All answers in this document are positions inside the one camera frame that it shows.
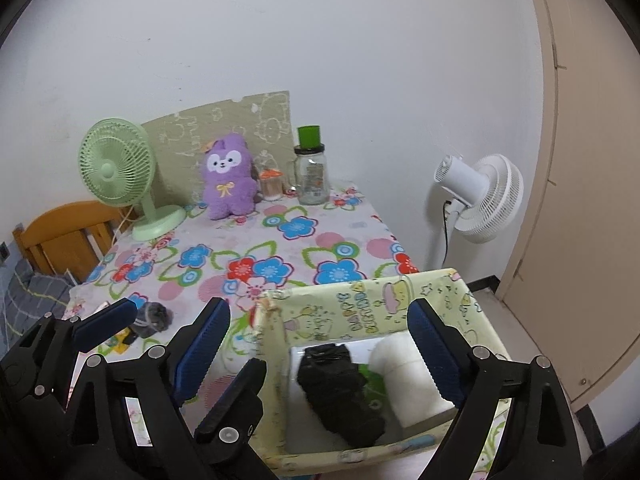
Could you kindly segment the olive cartoon wall panel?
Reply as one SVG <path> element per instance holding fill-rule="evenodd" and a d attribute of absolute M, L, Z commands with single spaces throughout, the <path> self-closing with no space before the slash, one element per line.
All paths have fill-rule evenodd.
<path fill-rule="evenodd" d="M 156 173 L 152 197 L 157 206 L 186 206 L 202 198 L 204 150 L 230 132 L 242 134 L 255 170 L 288 172 L 295 158 L 290 94 L 276 91 L 180 110 L 145 122 Z"/>

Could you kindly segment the beige door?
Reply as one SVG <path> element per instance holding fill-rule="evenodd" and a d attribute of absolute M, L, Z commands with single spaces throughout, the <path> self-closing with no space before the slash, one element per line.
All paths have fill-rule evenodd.
<path fill-rule="evenodd" d="M 499 298 L 574 410 L 639 354 L 639 55 L 605 0 L 533 0 L 537 166 Z"/>

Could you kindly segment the small orange-lid jar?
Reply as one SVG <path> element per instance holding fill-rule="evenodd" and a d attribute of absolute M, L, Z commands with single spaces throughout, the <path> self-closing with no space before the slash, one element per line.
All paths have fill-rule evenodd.
<path fill-rule="evenodd" d="M 259 183 L 264 200 L 280 200 L 283 195 L 283 174 L 280 170 L 265 169 L 259 174 Z"/>

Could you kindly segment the black cloth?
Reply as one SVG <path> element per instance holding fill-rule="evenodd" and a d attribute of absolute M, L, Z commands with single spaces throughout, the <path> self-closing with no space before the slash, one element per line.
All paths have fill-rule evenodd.
<path fill-rule="evenodd" d="M 304 350 L 296 382 L 325 430 L 351 448 L 368 448 L 382 437 L 386 422 L 364 395 L 367 378 L 344 344 L 319 344 Z"/>

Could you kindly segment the orange green tissue pack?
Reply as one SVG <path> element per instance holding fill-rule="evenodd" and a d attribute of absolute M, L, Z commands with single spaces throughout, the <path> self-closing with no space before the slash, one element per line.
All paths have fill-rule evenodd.
<path fill-rule="evenodd" d="M 372 372 L 367 364 L 359 364 L 358 372 L 364 377 L 366 383 L 362 387 L 364 400 L 373 411 L 381 411 L 387 400 L 386 388 L 383 377 Z"/>

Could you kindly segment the green cup on jar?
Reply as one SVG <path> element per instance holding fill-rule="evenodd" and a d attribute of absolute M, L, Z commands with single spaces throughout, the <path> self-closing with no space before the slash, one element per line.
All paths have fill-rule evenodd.
<path fill-rule="evenodd" d="M 320 127 L 317 125 L 306 125 L 297 128 L 299 147 L 304 150 L 312 150 L 321 145 Z"/>

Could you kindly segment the purple plush toy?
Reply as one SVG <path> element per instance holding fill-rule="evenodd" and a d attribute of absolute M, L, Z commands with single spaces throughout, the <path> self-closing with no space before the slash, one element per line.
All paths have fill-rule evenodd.
<path fill-rule="evenodd" d="M 244 136 L 230 132 L 209 144 L 204 154 L 203 202 L 209 219 L 253 212 L 258 184 L 253 178 L 253 157 Z"/>

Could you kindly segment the glass mason jar mug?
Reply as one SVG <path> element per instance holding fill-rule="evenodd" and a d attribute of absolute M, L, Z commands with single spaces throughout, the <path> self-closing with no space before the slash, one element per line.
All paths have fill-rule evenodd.
<path fill-rule="evenodd" d="M 315 148 L 294 148 L 295 158 L 288 166 L 288 178 L 302 205 L 322 205 L 330 198 L 328 166 L 324 145 Z"/>

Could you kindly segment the green desk fan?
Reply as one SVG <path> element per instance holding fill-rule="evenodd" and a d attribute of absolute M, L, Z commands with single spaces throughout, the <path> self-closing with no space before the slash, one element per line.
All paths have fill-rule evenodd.
<path fill-rule="evenodd" d="M 126 119 L 100 120 L 80 144 L 78 168 L 89 192 L 106 206 L 141 208 L 142 216 L 132 224 L 132 237 L 138 242 L 162 237 L 186 220 L 181 206 L 154 205 L 156 167 L 148 134 Z"/>

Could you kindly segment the white towel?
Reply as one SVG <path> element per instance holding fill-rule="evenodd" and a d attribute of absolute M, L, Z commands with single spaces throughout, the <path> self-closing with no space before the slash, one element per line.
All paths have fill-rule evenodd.
<path fill-rule="evenodd" d="M 403 430 L 427 430 L 457 413 L 439 393 L 408 330 L 382 338 L 369 356 L 369 370 L 383 378 L 387 399 Z"/>

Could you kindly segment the grey socks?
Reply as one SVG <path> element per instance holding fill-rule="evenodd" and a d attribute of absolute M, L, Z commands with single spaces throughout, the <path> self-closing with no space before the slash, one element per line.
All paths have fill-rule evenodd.
<path fill-rule="evenodd" d="M 146 302 L 139 310 L 130 330 L 140 338 L 149 338 L 168 330 L 174 314 L 159 302 Z"/>

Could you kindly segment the yellow cartoon storage box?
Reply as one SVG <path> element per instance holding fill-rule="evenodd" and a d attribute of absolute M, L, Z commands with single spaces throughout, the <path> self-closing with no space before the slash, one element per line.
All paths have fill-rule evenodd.
<path fill-rule="evenodd" d="M 470 346 L 508 357 L 480 304 L 452 269 L 273 290 L 259 299 L 255 354 L 267 363 L 267 376 L 259 393 L 264 417 L 250 444 L 276 474 L 362 467 L 439 444 L 452 419 L 427 430 L 406 431 L 387 399 L 379 411 L 386 422 L 382 437 L 368 448 L 351 448 L 323 428 L 296 382 L 304 350 L 318 344 L 344 344 L 352 362 L 369 366 L 370 353 L 382 338 L 408 330 L 409 304 L 420 298 Z"/>

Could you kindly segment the grey plaid bedding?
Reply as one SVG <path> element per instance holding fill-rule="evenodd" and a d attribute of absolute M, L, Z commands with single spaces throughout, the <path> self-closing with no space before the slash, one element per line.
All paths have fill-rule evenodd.
<path fill-rule="evenodd" d="M 1 356 L 47 312 L 62 318 L 71 289 L 65 276 L 39 273 L 27 259 L 20 260 L 1 293 Z"/>

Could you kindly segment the wooden bed headboard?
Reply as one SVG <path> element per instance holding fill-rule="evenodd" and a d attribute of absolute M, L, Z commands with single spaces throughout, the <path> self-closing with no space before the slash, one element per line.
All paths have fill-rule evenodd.
<path fill-rule="evenodd" d="M 70 271 L 83 282 L 112 249 L 114 236 L 136 219 L 132 209 L 83 200 L 40 214 L 26 228 L 17 226 L 13 237 L 36 271 L 47 275 Z"/>

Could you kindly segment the white standing fan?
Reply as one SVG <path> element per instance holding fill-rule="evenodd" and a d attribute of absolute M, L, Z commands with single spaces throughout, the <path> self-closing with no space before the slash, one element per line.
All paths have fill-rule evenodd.
<path fill-rule="evenodd" d="M 474 244 L 488 243 L 510 226 L 524 196 L 521 171 L 501 154 L 483 157 L 473 166 L 447 155 L 434 181 L 451 195 L 444 208 L 446 237 L 457 231 Z"/>

